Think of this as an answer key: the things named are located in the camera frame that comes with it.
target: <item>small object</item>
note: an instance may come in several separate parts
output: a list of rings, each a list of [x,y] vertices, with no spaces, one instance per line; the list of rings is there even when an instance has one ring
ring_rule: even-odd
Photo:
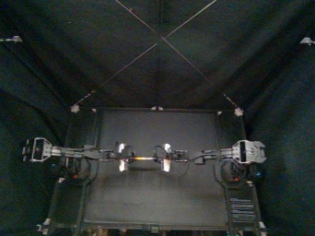
[[[170,160],[169,159],[162,160],[161,169],[164,172],[169,172],[169,170],[170,170]]]
[[[52,221],[52,219],[50,219],[50,218],[46,218],[46,219],[44,220],[44,222],[42,222],[42,225],[50,225],[50,221]]]
[[[118,161],[118,171],[122,172],[122,171],[126,171],[128,170],[128,163],[124,161],[124,159],[121,159]]]
[[[198,157],[197,159],[194,159],[193,163],[196,165],[204,165],[205,164],[205,159],[204,157]]]
[[[65,178],[58,178],[57,182],[62,183],[65,181]]]
[[[80,112],[80,106],[77,104],[73,104],[70,106],[70,112],[73,112],[73,113],[78,113]]]
[[[315,44],[315,41],[309,37],[304,37],[304,39],[300,41],[300,44]]]
[[[236,115],[236,116],[242,116],[242,115],[244,115],[244,110],[241,110],[240,107],[237,107],[237,108],[234,109],[234,115]]]
[[[260,141],[238,141],[230,149],[230,157],[241,164],[251,162],[263,163],[267,158],[264,156],[264,145]]]
[[[22,39],[20,36],[13,36],[12,41],[16,42],[22,42]]]
[[[42,137],[26,139],[24,146],[24,162],[44,162],[52,156],[52,144]]]

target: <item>cable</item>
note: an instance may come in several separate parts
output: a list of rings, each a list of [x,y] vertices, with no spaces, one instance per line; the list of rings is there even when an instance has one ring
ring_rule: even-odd
[[[190,161],[188,161],[188,163],[186,163],[185,171],[184,171],[182,174],[177,174],[176,171],[173,171],[173,173],[174,173],[178,177],[182,177],[182,176],[186,174],[186,172],[188,172],[189,166],[190,166]]]

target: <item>black backdrop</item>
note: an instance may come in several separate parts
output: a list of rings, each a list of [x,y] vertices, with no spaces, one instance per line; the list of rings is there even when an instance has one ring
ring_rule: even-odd
[[[45,136],[61,145],[69,106],[142,52],[141,45],[156,41],[146,40],[149,33],[113,1],[49,3],[1,2],[0,38],[24,38],[0,44],[2,234],[42,222],[52,192],[44,167],[20,162],[20,144]],[[165,1],[160,24],[153,1],[122,3],[169,32],[209,1],[180,6]],[[271,235],[312,235],[315,46],[299,41],[313,36],[313,2],[217,1],[213,6],[170,39],[212,85],[164,46],[86,103],[222,109],[229,105],[212,87],[224,90],[245,110],[249,139],[267,145],[260,204]]]

